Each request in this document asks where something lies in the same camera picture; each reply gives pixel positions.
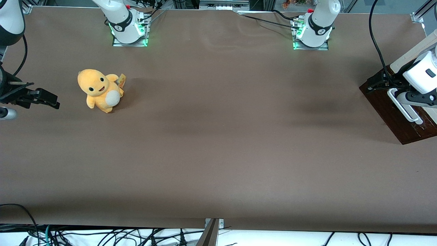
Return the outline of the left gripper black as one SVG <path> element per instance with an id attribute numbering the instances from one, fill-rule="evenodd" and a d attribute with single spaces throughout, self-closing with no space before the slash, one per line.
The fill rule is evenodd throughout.
<path id="1" fill-rule="evenodd" d="M 403 73 L 408 68 L 401 68 L 398 72 L 394 72 L 392 68 L 387 68 L 387 72 L 377 72 L 375 75 L 367 79 L 367 94 L 376 91 L 387 92 L 391 88 L 396 88 L 401 91 L 409 91 L 410 84 L 404 78 Z"/>

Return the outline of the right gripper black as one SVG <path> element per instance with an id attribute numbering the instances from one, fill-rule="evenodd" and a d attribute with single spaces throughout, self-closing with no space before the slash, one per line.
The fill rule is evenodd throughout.
<path id="1" fill-rule="evenodd" d="M 34 91 L 28 89 L 28 86 L 34 83 L 23 82 L 14 75 L 6 72 L 3 67 L 1 70 L 1 103 L 17 105 L 25 109 L 30 109 L 32 104 L 42 104 L 50 106 L 56 110 L 60 108 L 58 96 L 42 88 Z"/>

